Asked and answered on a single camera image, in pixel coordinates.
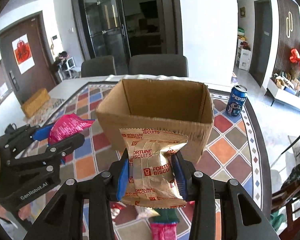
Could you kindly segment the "magenta snack packet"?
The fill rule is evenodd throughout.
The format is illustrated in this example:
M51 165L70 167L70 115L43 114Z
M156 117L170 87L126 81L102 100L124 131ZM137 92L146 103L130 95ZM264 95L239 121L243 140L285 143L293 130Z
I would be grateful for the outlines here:
M89 128L94 121L94 119L82 119L75 113L63 115L50 129L47 138L48 145L54 145L76 133L83 132Z

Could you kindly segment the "gold Fortune Biscuits packet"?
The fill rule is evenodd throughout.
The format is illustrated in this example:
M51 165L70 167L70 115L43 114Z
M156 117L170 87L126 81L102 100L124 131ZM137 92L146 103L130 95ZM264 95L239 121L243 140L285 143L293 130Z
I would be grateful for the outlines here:
M187 144L186 135L154 128L121 128L128 152L128 184L121 202L175 209L186 202L180 195L170 162Z

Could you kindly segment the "black mug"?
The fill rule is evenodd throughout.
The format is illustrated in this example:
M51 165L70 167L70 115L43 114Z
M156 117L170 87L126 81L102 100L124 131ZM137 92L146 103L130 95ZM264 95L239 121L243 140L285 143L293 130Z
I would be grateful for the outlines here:
M14 133L16 129L17 129L17 126L16 126L15 123L9 124L9 125L5 128L5 134L11 134L11 133Z

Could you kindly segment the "yellow woven basket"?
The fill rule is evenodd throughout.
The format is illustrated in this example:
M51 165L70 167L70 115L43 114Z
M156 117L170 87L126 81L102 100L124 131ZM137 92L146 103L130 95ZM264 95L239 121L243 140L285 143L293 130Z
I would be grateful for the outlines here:
M50 96L46 88L41 88L22 104L21 109L25 116L29 119L49 100Z

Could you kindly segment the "brown cardboard box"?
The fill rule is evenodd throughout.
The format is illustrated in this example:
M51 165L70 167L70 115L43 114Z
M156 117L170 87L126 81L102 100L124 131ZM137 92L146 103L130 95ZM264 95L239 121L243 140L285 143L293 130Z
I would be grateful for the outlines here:
M156 128L186 135L183 158L197 164L212 131L213 104L208 87L185 80L123 79L96 109L113 149L126 145L122 128Z

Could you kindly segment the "red paper decoration on door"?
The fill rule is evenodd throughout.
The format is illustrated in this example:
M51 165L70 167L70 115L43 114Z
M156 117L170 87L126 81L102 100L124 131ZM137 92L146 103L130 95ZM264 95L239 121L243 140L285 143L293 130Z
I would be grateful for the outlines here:
M27 34L12 41L13 54L21 74L35 66Z

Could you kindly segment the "brown entrance door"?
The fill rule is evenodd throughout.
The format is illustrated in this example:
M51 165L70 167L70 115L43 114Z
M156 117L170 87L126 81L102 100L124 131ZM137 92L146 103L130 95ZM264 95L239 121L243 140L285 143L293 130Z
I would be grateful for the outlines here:
M50 91L57 85L51 72L53 58L41 11L0 31L0 53L8 80L21 105L38 90Z

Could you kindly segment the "blue Pepsi can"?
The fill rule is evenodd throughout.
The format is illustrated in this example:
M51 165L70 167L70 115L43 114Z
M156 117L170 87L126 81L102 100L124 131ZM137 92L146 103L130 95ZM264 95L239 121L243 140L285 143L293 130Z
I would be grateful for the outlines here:
M226 111L229 116L237 117L240 115L242 108L247 99L247 88L243 85L235 85L231 89Z

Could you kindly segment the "dark grey chair left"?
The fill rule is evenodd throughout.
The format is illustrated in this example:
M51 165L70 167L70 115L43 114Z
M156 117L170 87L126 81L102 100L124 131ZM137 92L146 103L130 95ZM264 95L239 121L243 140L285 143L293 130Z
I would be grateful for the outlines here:
M114 57L112 55L99 56L81 65L81 77L95 77L116 75Z

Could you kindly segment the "dark grey chair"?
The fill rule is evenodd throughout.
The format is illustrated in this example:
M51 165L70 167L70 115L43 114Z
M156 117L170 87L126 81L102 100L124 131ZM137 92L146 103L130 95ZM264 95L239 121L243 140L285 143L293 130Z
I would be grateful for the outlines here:
M116 75L114 57L112 55L99 56L81 65L81 77L95 77Z
M176 54L143 54L130 59L129 75L164 75L188 77L187 58Z

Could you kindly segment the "white low cabinet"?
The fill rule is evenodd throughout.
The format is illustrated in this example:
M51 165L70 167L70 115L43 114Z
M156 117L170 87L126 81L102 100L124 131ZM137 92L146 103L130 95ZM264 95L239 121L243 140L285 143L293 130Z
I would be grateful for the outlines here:
M272 79L269 79L268 81L266 92L272 97L271 105L275 102L280 102L300 111L300 96L293 95L286 90L278 88Z

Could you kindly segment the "dark grey chair right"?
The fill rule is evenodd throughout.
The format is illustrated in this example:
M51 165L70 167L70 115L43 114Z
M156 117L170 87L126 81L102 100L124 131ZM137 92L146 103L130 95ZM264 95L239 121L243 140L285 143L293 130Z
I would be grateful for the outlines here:
M129 75L164 75L188 77L187 58L176 54L143 54L130 59Z

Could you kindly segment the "dark interior door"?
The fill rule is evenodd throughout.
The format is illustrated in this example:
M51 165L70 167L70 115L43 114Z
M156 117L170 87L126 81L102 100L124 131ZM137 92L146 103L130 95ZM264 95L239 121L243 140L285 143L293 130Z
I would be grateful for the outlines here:
M249 73L262 87L266 74L273 30L271 0L254 2L255 29Z

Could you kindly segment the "white shelf unit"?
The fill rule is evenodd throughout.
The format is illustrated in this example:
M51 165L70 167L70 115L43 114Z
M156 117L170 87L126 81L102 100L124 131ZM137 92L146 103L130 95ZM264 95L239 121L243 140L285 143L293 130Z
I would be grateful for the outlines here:
M242 70L248 71L251 60L251 48L241 27L237 29L237 49L235 65Z

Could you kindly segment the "black glass sliding door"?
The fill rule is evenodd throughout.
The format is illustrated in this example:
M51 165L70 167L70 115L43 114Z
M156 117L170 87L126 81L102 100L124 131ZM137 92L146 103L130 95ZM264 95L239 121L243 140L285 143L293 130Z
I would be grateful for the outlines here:
M85 61L111 55L120 73L143 54L183 54L180 0L71 0Z

